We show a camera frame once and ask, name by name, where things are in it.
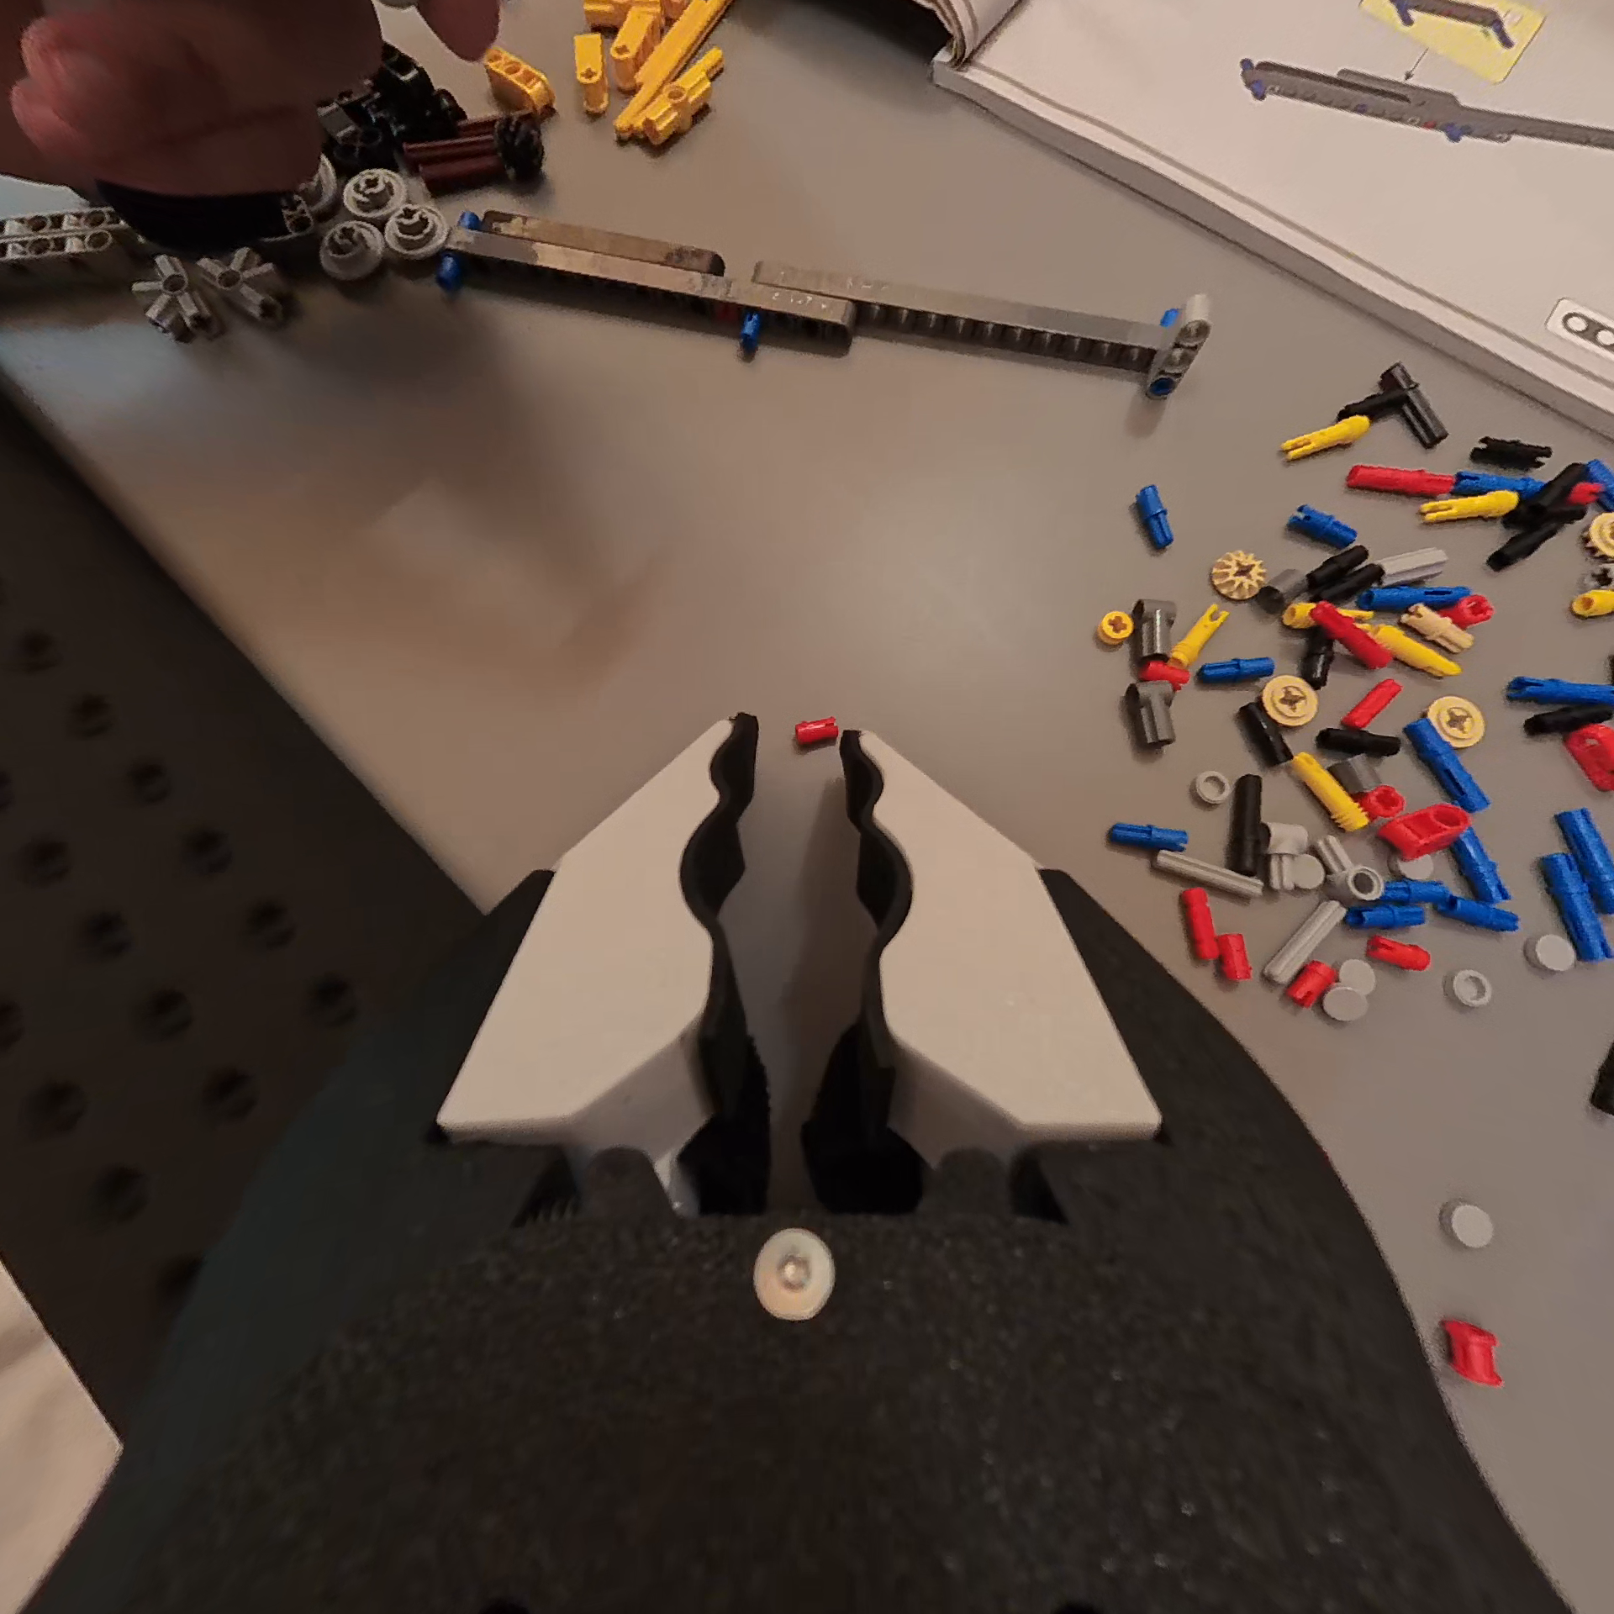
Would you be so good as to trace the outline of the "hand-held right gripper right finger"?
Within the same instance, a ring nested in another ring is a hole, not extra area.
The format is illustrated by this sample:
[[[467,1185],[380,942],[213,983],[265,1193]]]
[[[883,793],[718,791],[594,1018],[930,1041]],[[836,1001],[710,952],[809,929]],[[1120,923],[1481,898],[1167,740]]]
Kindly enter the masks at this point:
[[[1069,882],[871,733],[838,756],[873,938],[803,1125],[809,1173],[1153,1140],[1159,1105],[1056,903]]]

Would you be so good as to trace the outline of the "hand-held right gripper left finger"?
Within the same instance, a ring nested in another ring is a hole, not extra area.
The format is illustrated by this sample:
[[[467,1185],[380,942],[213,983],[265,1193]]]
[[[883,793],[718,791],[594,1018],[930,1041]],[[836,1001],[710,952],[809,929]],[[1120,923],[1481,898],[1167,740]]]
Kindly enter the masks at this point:
[[[768,1082],[720,927],[755,760],[757,719],[716,721],[557,861],[438,1133],[572,1170],[632,1150],[683,1212],[764,1206]]]

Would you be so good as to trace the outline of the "grey lego star connector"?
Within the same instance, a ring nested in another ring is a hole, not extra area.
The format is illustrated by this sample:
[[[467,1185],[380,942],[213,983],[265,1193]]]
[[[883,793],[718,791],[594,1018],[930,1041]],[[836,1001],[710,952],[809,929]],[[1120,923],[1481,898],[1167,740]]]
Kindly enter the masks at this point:
[[[205,296],[195,290],[186,264],[157,253],[143,274],[131,282],[145,323],[172,342],[219,338],[225,330]]]
[[[234,313],[263,329],[279,329],[293,313],[293,290],[279,268],[250,247],[193,261],[205,286]]]

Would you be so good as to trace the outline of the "black lego connectors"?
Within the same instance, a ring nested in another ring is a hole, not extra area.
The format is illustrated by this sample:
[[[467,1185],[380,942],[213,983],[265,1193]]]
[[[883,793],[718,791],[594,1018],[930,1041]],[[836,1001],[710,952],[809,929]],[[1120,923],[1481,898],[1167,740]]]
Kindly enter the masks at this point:
[[[376,70],[320,103],[324,158],[337,175],[362,169],[395,169],[403,146],[458,138],[463,111],[454,95],[438,90],[428,72],[403,51],[380,47]]]

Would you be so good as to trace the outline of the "dark brown lego connectors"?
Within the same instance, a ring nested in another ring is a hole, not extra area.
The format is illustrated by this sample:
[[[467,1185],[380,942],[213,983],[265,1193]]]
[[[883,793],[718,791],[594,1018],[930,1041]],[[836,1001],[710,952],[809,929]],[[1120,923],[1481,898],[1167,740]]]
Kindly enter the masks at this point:
[[[469,119],[450,138],[403,142],[397,156],[427,195],[528,187],[545,169],[541,128],[531,113]]]

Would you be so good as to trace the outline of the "pile of mixed lego pins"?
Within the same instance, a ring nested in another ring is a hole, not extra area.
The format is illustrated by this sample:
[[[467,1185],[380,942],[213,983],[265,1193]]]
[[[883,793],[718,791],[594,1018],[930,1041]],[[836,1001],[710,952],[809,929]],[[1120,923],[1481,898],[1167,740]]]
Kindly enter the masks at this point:
[[[1330,455],[1388,420],[1425,453],[1446,439],[1429,395],[1398,362],[1328,426],[1277,453],[1287,464]],[[1551,455],[1547,445],[1487,433],[1456,472],[1357,463],[1343,490],[1415,501],[1423,529],[1495,527],[1481,583],[1571,534],[1602,565],[1571,599],[1569,622],[1609,622],[1609,464],[1592,457],[1553,470]],[[1440,546],[1374,556],[1355,525],[1308,501],[1287,515],[1283,534],[1326,554],[1310,567],[1273,569],[1250,550],[1227,550],[1207,565],[1211,599],[1200,616],[1180,626],[1174,602],[1143,595],[1095,624],[1099,647],[1126,653],[1120,709],[1141,756],[1178,738],[1172,705],[1188,690],[1229,692],[1240,698],[1233,721],[1254,766],[1238,777],[1203,769],[1188,785],[1198,806],[1225,812],[1219,863],[1192,857],[1186,830],[1118,822],[1104,837],[1180,886],[1188,954],[1221,981],[1258,975],[1295,1008],[1347,1024],[1365,1014],[1372,966],[1431,969],[1427,944],[1407,938],[1427,921],[1495,936],[1520,929],[1512,892],[1477,834],[1495,806],[1470,758],[1487,719],[1458,688],[1462,657],[1495,620],[1495,602],[1442,581],[1450,556]],[[1238,620],[1233,606],[1281,635],[1293,668],[1273,657],[1211,659],[1215,635]],[[1609,657],[1600,682],[1512,676],[1503,703],[1522,715],[1524,738],[1559,744],[1607,802],[1604,820],[1590,806],[1551,812],[1557,845],[1536,859],[1534,878],[1557,929],[1522,938],[1526,964],[1539,973],[1609,964]],[[1431,801],[1407,802],[1388,779],[1398,758],[1419,771]],[[1277,779],[1312,802],[1318,826],[1268,816],[1268,785]],[[1211,896],[1310,894],[1314,907],[1258,969],[1211,907]]]

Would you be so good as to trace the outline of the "group of yellow lego pieces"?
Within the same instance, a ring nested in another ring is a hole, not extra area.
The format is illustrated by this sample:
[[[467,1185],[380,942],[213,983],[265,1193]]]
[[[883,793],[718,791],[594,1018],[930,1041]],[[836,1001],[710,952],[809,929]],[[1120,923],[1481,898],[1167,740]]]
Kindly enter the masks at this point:
[[[543,70],[528,27],[504,22],[481,66],[496,103],[555,115],[574,109],[621,146],[662,150],[708,111],[724,70],[718,31],[730,2],[561,4],[568,64]]]

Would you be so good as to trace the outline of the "long grey lego beam assembly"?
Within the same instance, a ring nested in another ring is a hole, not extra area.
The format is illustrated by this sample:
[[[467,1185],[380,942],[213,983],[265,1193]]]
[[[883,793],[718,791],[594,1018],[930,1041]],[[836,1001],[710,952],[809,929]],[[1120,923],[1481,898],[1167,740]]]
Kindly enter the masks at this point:
[[[747,354],[766,338],[842,352],[858,334],[883,334],[1128,375],[1149,400],[1174,395],[1211,334],[1201,296],[1147,323],[776,263],[759,263],[751,276],[718,276],[489,229],[452,228],[446,253],[465,280],[500,278],[728,327]]]

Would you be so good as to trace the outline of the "person's left hand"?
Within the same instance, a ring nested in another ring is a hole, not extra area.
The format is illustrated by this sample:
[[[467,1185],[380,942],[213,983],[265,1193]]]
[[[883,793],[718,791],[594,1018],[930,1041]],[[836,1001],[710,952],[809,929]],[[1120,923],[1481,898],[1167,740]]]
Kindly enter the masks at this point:
[[[316,109],[380,62],[370,2],[1,4],[1,173],[87,193],[285,193]]]

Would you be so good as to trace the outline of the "person's white shirt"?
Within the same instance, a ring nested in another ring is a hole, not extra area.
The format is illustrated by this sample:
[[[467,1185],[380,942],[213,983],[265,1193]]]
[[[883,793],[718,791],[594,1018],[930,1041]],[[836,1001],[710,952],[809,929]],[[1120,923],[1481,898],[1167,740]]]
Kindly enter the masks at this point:
[[[1,1274],[1,1610],[21,1610],[118,1461],[118,1436]]]

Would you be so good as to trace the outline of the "open instruction booklet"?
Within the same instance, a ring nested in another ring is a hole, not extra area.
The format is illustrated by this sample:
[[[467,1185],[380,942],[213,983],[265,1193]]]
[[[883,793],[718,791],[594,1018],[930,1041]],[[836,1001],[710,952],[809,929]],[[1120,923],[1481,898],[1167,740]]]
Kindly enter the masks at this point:
[[[1609,433],[1609,4],[933,4],[932,80]]]

